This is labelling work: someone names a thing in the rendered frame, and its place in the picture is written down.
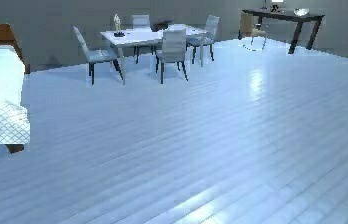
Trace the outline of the grey dining chair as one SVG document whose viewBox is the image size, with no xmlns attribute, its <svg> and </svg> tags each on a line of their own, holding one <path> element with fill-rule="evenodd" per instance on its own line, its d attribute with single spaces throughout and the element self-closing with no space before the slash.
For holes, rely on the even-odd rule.
<svg viewBox="0 0 348 224">
<path fill-rule="evenodd" d="M 209 47 L 211 60 L 214 60 L 213 44 L 218 31 L 220 18 L 218 16 L 209 15 L 206 19 L 204 30 L 206 33 L 203 36 L 190 37 L 187 39 L 187 46 L 193 48 L 192 61 L 195 61 L 196 48 L 202 49 L 204 46 Z"/>
<path fill-rule="evenodd" d="M 73 27 L 73 30 L 78 42 L 81 45 L 81 49 L 85 55 L 86 62 L 88 63 L 89 76 L 91 77 L 91 83 L 94 83 L 94 80 L 95 80 L 95 65 L 97 63 L 105 63 L 105 62 L 112 63 L 115 69 L 119 72 L 121 79 L 123 79 L 122 70 L 118 62 L 119 55 L 116 53 L 115 50 L 113 49 L 90 50 L 80 30 L 76 26 Z"/>
<path fill-rule="evenodd" d="M 145 29 L 151 31 L 151 23 L 149 15 L 132 15 L 132 27 L 134 29 Z M 139 62 L 141 46 L 135 46 L 133 48 L 133 55 L 136 57 L 136 63 Z"/>
<path fill-rule="evenodd" d="M 160 83 L 163 83 L 164 65 L 176 63 L 182 66 L 185 80 L 188 80 L 185 66 L 186 30 L 165 30 L 162 36 L 161 49 L 156 51 L 156 69 L 161 68 Z"/>
</svg>

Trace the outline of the white dining table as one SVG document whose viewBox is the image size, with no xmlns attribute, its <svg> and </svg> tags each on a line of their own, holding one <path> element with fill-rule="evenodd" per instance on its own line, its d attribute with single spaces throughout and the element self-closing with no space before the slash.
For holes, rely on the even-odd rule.
<svg viewBox="0 0 348 224">
<path fill-rule="evenodd" d="M 204 40 L 207 31 L 186 24 L 173 24 L 169 25 L 166 29 L 156 32 L 147 28 L 136 28 L 123 30 L 123 33 L 124 35 L 122 37 L 116 37 L 115 31 L 104 31 L 101 32 L 101 35 L 116 47 L 123 76 L 122 83 L 126 84 L 124 48 L 163 43 L 164 49 L 166 49 L 167 44 L 173 43 L 177 48 L 181 47 L 181 50 L 185 51 L 187 37 L 201 37 Z"/>
</svg>

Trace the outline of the dark bowl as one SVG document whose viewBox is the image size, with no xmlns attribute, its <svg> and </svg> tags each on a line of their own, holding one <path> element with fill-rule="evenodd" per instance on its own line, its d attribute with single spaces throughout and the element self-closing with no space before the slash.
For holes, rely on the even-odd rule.
<svg viewBox="0 0 348 224">
<path fill-rule="evenodd" d="M 159 30 L 167 29 L 168 26 L 173 22 L 173 19 L 167 19 L 154 23 L 151 27 L 153 32 L 158 32 Z"/>
</svg>

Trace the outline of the white statuette on black base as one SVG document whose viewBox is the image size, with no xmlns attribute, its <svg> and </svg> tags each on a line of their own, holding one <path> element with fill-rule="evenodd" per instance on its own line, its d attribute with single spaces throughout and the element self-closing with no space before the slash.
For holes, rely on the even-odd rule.
<svg viewBox="0 0 348 224">
<path fill-rule="evenodd" d="M 120 21 L 120 18 L 118 16 L 118 14 L 114 15 L 113 20 L 114 20 L 114 25 L 115 25 L 115 29 L 116 29 L 116 32 L 114 33 L 114 36 L 115 37 L 123 37 L 123 36 L 125 36 L 125 34 L 121 30 L 121 21 Z"/>
</svg>

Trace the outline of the dark wooden desk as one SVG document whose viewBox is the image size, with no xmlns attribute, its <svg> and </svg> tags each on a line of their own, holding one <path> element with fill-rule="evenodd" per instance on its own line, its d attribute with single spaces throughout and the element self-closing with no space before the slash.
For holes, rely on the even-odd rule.
<svg viewBox="0 0 348 224">
<path fill-rule="evenodd" d="M 257 22 L 259 24 L 262 23 L 262 20 L 264 18 L 295 22 L 296 27 L 295 27 L 293 38 L 288 51 L 289 54 L 294 53 L 301 31 L 302 31 L 302 27 L 307 22 L 314 22 L 314 27 L 310 34 L 310 38 L 306 45 L 306 49 L 311 50 L 313 48 L 318 30 L 320 28 L 323 18 L 325 17 L 324 14 L 317 14 L 317 13 L 307 13 L 306 15 L 303 15 L 303 16 L 297 16 L 293 11 L 290 11 L 290 10 L 286 10 L 284 12 L 272 12 L 269 9 L 243 9 L 242 12 L 253 15 L 253 16 L 257 16 L 258 17 Z"/>
</svg>

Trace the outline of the small black desk lamp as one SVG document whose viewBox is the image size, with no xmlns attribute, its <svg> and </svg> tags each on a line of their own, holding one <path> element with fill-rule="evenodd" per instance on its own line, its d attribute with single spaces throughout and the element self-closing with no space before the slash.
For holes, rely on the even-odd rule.
<svg viewBox="0 0 348 224">
<path fill-rule="evenodd" d="M 271 8 L 272 12 L 283 12 L 284 11 L 284 2 L 285 0 L 271 0 Z"/>
</svg>

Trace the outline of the white bed with wooden frame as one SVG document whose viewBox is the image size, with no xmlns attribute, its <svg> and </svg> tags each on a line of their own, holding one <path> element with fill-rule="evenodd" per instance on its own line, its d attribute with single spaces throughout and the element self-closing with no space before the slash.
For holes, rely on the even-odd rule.
<svg viewBox="0 0 348 224">
<path fill-rule="evenodd" d="M 22 56 L 9 24 L 0 24 L 0 145 L 10 153 L 24 150 L 30 142 L 28 111 L 22 90 L 29 65 Z"/>
</svg>

